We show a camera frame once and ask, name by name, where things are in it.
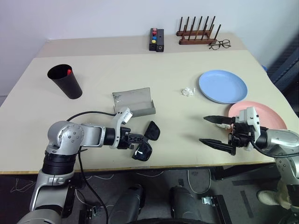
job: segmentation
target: shoe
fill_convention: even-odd
[[[260,201],[260,203],[266,204],[266,205],[279,205],[277,199],[276,199],[276,191],[273,190],[260,190],[257,193],[257,198]]]

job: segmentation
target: pink plate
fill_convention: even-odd
[[[271,108],[253,101],[241,101],[231,106],[228,112],[229,117],[239,115],[240,110],[254,106],[260,118],[260,124],[269,129],[287,129],[281,117]]]

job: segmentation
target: person's leg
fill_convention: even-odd
[[[136,221],[144,206],[145,194],[140,184],[127,189],[117,200],[109,216],[109,224],[125,224]]]
[[[173,218],[199,220],[199,211],[193,195],[184,187],[176,186],[170,193]]]
[[[277,184],[278,191],[261,190],[257,193],[258,200],[266,205],[281,205],[285,209],[290,209],[290,199],[288,190],[284,182],[280,180]]]

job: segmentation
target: blue plate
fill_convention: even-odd
[[[199,78],[199,88],[212,101],[234,104],[247,96],[247,86],[235,74],[223,70],[211,70]]]

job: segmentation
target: plate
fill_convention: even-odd
[[[260,118],[260,125],[269,129],[287,129],[285,122],[282,118],[271,108],[266,105],[253,102],[253,101],[242,101],[234,104],[228,111],[229,117],[235,117],[239,115],[240,110],[244,110],[247,107],[254,106],[256,112]]]
[[[199,88],[207,98],[220,104],[234,104],[247,96],[243,80],[224,70],[203,73],[199,78]]]

